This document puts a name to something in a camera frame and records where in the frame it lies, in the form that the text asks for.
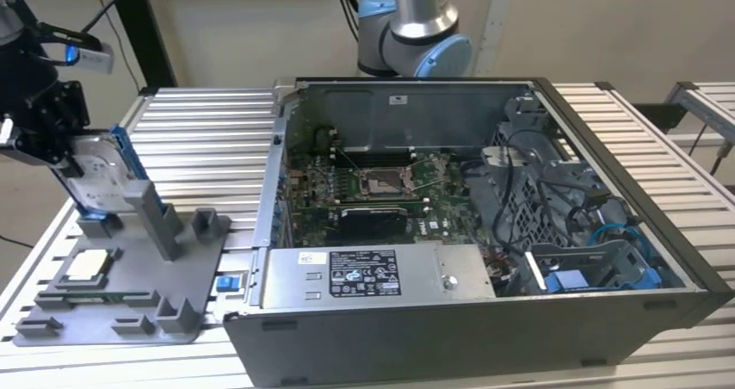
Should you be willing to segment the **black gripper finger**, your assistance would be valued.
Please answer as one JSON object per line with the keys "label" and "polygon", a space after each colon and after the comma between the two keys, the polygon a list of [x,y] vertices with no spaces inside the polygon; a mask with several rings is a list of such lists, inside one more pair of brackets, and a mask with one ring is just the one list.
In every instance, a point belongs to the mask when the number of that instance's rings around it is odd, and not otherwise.
{"label": "black gripper finger", "polygon": [[61,162],[54,166],[55,175],[58,177],[82,177],[85,170],[74,157],[74,149],[70,146],[59,146],[55,150],[62,158]]}

